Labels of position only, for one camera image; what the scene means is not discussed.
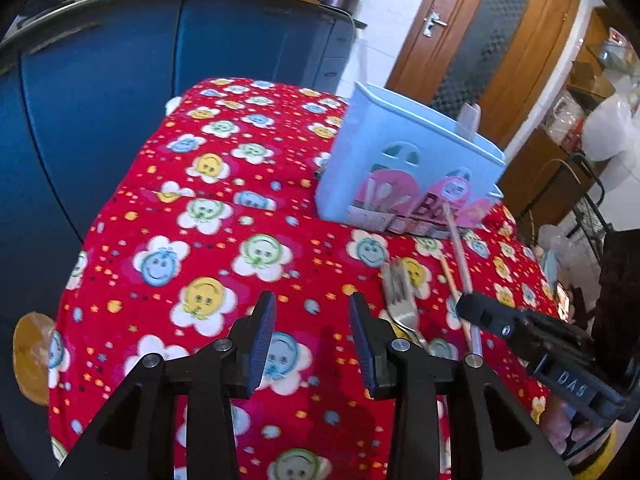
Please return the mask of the person's right hand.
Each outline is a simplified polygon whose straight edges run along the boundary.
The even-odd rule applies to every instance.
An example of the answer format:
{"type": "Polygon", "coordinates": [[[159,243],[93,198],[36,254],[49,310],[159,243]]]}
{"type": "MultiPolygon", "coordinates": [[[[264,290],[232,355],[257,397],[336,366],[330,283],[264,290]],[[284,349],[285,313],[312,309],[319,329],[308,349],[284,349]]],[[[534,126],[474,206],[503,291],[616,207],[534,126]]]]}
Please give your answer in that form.
{"type": "Polygon", "coordinates": [[[559,455],[565,452],[567,440],[574,442],[573,451],[578,453],[566,460],[569,465],[577,465],[597,452],[611,433],[610,428],[594,426],[591,422],[573,427],[566,404],[556,396],[549,396],[546,409],[540,415],[539,428],[559,455]]]}

